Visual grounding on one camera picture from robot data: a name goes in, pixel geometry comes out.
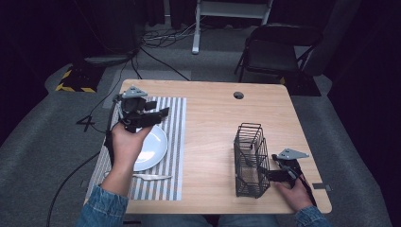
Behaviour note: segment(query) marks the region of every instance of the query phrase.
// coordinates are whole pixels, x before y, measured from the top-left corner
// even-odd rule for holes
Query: black wire basket
[[[259,198],[270,187],[269,155],[260,124],[242,123],[234,141],[235,192]]]

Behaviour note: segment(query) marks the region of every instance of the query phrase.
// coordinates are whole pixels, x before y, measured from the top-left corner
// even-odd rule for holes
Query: wooden table
[[[259,198],[235,195],[234,139],[241,123],[262,125],[269,156],[284,148],[310,154],[299,163],[310,184],[321,183],[286,87],[275,84],[127,79],[149,96],[186,97],[186,127],[181,201],[130,201],[136,214],[287,214],[293,213],[272,185]],[[236,99],[234,92],[244,97]],[[270,162],[276,169],[275,162]],[[323,189],[313,189],[318,207],[331,211]]]

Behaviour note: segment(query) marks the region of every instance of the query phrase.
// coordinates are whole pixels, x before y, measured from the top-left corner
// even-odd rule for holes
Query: white metal frame
[[[208,2],[198,0],[196,12],[196,27],[192,53],[199,54],[201,40],[201,16],[224,16],[262,19],[264,25],[269,18],[272,0],[268,4],[246,4],[227,2]]]

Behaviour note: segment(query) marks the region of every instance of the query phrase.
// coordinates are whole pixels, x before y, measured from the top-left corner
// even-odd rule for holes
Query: denim sleeve
[[[322,215],[316,206],[308,206],[295,215],[298,227],[331,227],[332,225]]]
[[[122,226],[128,198],[97,186],[83,206],[77,226]]]

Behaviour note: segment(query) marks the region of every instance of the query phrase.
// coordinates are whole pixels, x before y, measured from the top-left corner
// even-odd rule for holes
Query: white plate
[[[133,171],[142,171],[154,167],[167,152],[166,133],[158,126],[153,126],[148,136],[145,138],[142,151],[135,162]]]

